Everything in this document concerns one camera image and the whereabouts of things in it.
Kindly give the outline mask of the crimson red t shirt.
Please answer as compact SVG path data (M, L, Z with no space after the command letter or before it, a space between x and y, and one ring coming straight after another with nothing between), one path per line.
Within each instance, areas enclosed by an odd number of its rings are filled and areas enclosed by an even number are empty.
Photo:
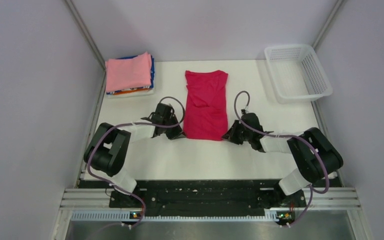
M221 141L228 131L226 85L229 74L185 71L187 98L183 131L194 140Z

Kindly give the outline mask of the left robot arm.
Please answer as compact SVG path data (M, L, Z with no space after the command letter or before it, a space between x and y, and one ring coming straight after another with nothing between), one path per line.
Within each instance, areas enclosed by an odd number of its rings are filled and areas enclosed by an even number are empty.
M134 207L140 202L141 194L135 190L137 181L124 167L129 145L160 135L166 135L170 140L184 135L170 104L158 103L155 111L138 122L118 127L103 122L85 150L83 160L86 170L92 177L107 182L122 193L121 200L127 206Z

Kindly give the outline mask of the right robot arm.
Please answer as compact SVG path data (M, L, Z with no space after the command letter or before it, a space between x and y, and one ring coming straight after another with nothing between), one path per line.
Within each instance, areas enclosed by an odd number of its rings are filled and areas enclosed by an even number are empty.
M319 128L311 127L296 134L265 131L255 113L245 113L235 120L222 139L236 145L247 142L261 153L292 155L296 169L273 187L273 200L279 206L287 206L296 192L344 165L342 156Z

